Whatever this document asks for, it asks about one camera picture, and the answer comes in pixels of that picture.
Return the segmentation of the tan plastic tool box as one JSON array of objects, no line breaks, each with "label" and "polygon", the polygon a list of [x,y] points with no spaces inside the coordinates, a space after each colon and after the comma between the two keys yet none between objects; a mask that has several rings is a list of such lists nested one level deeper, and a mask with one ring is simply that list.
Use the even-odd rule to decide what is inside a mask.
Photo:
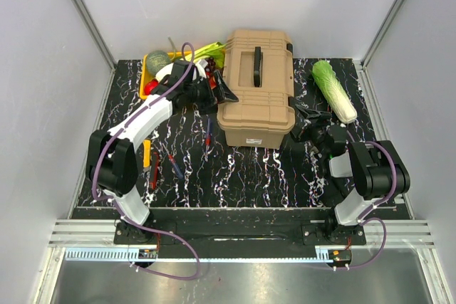
[{"label": "tan plastic tool box", "polygon": [[237,29],[225,46],[223,79],[239,99],[218,106],[230,147],[278,149],[295,125],[293,43],[283,31]]}]

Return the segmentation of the steel claw hammer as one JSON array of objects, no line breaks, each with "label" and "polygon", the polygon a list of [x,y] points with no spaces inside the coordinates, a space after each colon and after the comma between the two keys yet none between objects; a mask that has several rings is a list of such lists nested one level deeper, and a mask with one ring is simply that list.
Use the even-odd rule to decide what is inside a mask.
[{"label": "steel claw hammer", "polygon": [[316,155],[318,157],[321,157],[321,152],[320,150],[317,148],[317,147],[312,147],[310,150],[309,150],[310,154],[312,155]]}]

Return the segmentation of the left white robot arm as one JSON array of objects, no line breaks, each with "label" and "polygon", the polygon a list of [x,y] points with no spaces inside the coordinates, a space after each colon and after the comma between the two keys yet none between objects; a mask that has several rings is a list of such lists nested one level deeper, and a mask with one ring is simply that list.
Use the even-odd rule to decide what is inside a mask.
[{"label": "left white robot arm", "polygon": [[138,148],[162,122],[190,103],[204,111],[239,100],[219,71],[208,78],[201,63],[177,60],[156,77],[158,84],[137,110],[115,127],[91,134],[85,167],[93,198],[99,200],[98,192],[102,192],[112,199],[124,220],[132,224],[129,233],[138,243],[151,241],[155,233],[147,221],[150,210],[136,187]]}]

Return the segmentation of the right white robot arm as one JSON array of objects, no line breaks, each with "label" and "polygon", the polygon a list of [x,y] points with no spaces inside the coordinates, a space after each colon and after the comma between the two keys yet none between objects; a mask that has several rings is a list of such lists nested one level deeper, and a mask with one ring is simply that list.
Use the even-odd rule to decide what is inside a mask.
[{"label": "right white robot arm", "polygon": [[348,238],[350,229],[381,204],[410,189],[408,170],[390,140],[354,142],[350,132],[332,125],[332,114],[306,108],[289,98],[295,111],[290,131],[295,142],[310,142],[321,171],[330,179],[351,178],[354,189],[330,210],[324,236],[334,244]]}]

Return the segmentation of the red yellow lychee cluster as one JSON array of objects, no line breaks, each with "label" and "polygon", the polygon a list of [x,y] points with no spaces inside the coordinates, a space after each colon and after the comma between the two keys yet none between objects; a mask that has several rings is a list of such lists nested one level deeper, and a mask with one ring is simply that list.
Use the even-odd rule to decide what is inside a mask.
[{"label": "red yellow lychee cluster", "polygon": [[214,89],[217,86],[214,76],[211,73],[206,73],[206,76],[209,81],[210,88]]}]

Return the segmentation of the purple grape bunch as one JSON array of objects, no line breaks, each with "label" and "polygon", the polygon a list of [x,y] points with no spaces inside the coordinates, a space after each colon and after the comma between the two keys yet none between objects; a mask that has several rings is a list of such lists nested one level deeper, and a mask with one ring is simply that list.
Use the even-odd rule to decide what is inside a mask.
[{"label": "purple grape bunch", "polygon": [[204,67],[205,73],[206,74],[212,74],[213,72],[216,71],[217,69],[217,63],[216,60],[213,57],[205,58],[206,61],[206,66]]}]

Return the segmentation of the blue screwdriver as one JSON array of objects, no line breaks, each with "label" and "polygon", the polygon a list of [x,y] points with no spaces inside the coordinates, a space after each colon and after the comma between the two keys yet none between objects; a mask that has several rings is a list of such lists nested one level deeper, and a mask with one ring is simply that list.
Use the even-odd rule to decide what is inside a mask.
[{"label": "blue screwdriver", "polygon": [[211,136],[212,136],[212,119],[209,117],[207,119],[207,130],[206,130],[206,135],[205,135],[205,140],[204,140],[204,159],[207,160],[208,154],[209,154],[209,149],[210,149],[210,144],[211,144]]},{"label": "blue screwdriver", "polygon": [[181,169],[179,168],[177,162],[175,161],[175,158],[172,156],[172,154],[170,153],[170,151],[168,150],[168,148],[166,148],[166,146],[163,146],[164,150],[166,151],[167,153],[167,156],[168,156],[168,159],[170,161],[170,163],[172,164],[172,168],[174,169],[177,177],[179,179],[184,179],[184,175],[181,171]]}]

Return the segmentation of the green napa cabbage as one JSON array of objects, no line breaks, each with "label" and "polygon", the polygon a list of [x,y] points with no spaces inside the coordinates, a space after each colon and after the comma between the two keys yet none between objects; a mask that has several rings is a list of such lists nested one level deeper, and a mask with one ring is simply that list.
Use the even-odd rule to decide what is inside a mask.
[{"label": "green napa cabbage", "polygon": [[318,61],[314,63],[311,74],[339,121],[346,125],[354,122],[358,113],[336,77],[331,64],[326,60]]}]

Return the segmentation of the red apple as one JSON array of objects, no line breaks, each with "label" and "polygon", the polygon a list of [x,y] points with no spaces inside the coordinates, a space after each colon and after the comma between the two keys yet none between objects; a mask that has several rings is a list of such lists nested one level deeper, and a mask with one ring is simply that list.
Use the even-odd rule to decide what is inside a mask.
[{"label": "red apple", "polygon": [[150,95],[153,89],[159,85],[159,82],[156,79],[151,80],[149,83],[147,83],[144,87],[144,94],[146,96]]}]

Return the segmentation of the green netted melon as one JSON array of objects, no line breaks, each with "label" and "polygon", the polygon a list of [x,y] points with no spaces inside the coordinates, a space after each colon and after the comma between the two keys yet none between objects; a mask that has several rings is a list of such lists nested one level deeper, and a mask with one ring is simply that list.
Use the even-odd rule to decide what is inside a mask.
[{"label": "green netted melon", "polygon": [[146,55],[145,66],[151,75],[156,75],[162,68],[172,61],[164,51],[153,51]]}]

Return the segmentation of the yellow plastic fruit tray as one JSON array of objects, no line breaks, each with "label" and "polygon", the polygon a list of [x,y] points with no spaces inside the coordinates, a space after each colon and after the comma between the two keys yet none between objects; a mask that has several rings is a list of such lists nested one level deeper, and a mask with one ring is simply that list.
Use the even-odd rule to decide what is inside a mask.
[{"label": "yellow plastic fruit tray", "polygon": [[[167,54],[170,57],[172,62],[174,61],[174,59],[182,57],[181,53],[167,53]],[[149,72],[147,71],[147,68],[145,66],[146,55],[144,56],[143,61],[142,61],[142,75],[141,75],[140,87],[139,87],[139,91],[138,91],[138,94],[142,100],[145,100],[147,98],[147,96],[144,94],[145,85],[147,83],[149,83],[151,80],[155,79],[156,75],[159,75],[159,79],[161,79],[161,77],[162,77],[162,75],[160,74],[160,71],[156,75],[149,74]]]}]

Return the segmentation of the yellow utility knife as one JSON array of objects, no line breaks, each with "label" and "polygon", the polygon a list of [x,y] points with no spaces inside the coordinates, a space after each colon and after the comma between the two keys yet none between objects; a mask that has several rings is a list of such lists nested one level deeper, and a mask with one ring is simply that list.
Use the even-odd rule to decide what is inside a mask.
[{"label": "yellow utility knife", "polygon": [[143,141],[143,169],[147,170],[150,168],[150,163],[151,163],[151,141],[150,140],[144,140]]}]

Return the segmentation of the red black utility knife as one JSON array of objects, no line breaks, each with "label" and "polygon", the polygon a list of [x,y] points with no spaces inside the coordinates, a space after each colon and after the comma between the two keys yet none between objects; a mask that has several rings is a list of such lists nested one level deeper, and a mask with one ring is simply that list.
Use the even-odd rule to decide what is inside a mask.
[{"label": "red black utility knife", "polygon": [[160,155],[152,152],[150,160],[150,188],[155,190],[157,187],[158,167],[160,166]]}]

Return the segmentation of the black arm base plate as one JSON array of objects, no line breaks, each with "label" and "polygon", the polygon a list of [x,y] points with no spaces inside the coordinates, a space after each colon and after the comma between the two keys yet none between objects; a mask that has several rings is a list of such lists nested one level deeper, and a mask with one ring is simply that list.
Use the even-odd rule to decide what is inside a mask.
[{"label": "black arm base plate", "polygon": [[316,246],[366,244],[364,230],[325,234],[327,209],[153,209],[148,226],[190,243],[202,259],[304,258]]}]

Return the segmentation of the aluminium frame rail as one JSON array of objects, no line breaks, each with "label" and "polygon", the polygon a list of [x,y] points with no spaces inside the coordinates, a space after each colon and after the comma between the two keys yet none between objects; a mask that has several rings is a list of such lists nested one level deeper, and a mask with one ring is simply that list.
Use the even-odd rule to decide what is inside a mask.
[{"label": "aluminium frame rail", "polygon": [[300,231],[295,241],[283,236],[202,237],[187,247],[165,236],[160,242],[135,244],[111,220],[59,220],[48,243],[61,248],[69,261],[180,262],[193,263],[328,263],[345,264],[354,253],[379,248],[434,249],[435,244],[424,221],[387,220],[366,224],[349,241],[331,243],[308,241],[308,231]]}]

